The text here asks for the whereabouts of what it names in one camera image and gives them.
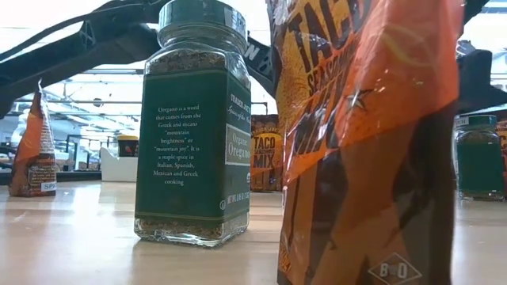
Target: table surface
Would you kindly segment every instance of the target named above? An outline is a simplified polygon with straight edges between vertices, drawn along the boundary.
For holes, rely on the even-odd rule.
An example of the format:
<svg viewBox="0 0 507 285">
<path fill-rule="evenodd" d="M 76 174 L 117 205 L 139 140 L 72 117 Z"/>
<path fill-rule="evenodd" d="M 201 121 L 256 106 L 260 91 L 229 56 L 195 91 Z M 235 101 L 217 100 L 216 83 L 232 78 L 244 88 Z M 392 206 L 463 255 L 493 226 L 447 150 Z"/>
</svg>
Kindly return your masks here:
<svg viewBox="0 0 507 285">
<path fill-rule="evenodd" d="M 44 198 L 0 187 L 0 284 L 276 284 L 280 194 L 254 193 L 249 230 L 211 250 L 139 241 L 134 198 L 134 184 L 60 183 Z M 456 210 L 454 284 L 505 284 L 507 203 Z"/>
</svg>

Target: star graphic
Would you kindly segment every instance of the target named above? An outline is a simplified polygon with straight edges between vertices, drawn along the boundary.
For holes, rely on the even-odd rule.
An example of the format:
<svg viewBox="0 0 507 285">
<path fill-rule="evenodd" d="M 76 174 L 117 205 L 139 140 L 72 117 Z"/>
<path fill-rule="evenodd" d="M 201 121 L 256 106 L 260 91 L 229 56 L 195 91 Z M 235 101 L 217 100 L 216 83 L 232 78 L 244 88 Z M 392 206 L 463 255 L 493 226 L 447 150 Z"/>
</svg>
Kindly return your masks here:
<svg viewBox="0 0 507 285">
<path fill-rule="evenodd" d="M 373 92 L 373 89 L 366 90 L 357 90 L 354 94 L 348 95 L 345 99 L 347 99 L 349 105 L 347 108 L 347 112 L 352 111 L 355 107 L 360 108 L 363 111 L 366 111 L 366 105 L 364 104 L 364 97 L 369 93 Z"/>
</svg>

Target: green plastic lid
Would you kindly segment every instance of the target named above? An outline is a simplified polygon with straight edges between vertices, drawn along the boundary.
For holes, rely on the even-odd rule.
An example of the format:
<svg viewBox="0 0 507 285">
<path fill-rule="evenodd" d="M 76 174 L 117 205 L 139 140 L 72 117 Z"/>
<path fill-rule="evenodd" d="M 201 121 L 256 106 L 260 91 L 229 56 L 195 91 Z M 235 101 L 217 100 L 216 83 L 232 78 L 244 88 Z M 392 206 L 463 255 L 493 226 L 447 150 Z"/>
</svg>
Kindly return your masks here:
<svg viewBox="0 0 507 285">
<path fill-rule="evenodd" d="M 172 0 L 162 7 L 158 15 L 161 30 L 171 25 L 199 23 L 222 25 L 247 40 L 245 18 L 236 9 L 218 0 Z"/>
<path fill-rule="evenodd" d="M 456 127 L 478 126 L 478 125 L 497 125 L 497 117 L 493 115 L 463 116 L 455 119 Z"/>
</svg>

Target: orange bag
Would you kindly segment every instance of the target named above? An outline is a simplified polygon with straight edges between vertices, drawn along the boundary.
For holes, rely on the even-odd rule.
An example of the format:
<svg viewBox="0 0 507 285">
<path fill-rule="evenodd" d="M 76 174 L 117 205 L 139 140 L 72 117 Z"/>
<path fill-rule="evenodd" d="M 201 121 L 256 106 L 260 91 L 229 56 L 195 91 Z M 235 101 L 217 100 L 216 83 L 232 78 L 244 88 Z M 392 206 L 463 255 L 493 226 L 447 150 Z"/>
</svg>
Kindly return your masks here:
<svg viewBox="0 0 507 285">
<path fill-rule="evenodd" d="M 41 91 L 33 95 L 16 157 L 14 158 L 11 196 L 54 196 L 56 194 L 55 144 L 49 122 L 48 107 Z"/>
<path fill-rule="evenodd" d="M 271 1 L 279 284 L 451 283 L 461 4 Z"/>
<path fill-rule="evenodd" d="M 252 115 L 250 190 L 282 191 L 283 140 L 278 115 Z"/>
</svg>

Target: glass spice jar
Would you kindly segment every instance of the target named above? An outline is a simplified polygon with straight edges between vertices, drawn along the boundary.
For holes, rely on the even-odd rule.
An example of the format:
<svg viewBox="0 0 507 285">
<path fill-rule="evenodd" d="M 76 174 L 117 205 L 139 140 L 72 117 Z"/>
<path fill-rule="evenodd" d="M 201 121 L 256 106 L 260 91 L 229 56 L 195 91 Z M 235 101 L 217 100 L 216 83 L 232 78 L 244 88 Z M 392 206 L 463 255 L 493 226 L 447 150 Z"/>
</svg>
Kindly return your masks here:
<svg viewBox="0 0 507 285">
<path fill-rule="evenodd" d="M 503 200 L 503 161 L 496 132 L 497 117 L 456 119 L 456 160 L 459 194 L 464 199 Z"/>
<path fill-rule="evenodd" d="M 135 232 L 214 247 L 250 212 L 250 76 L 244 17 L 217 0 L 160 11 L 145 67 Z"/>
</svg>

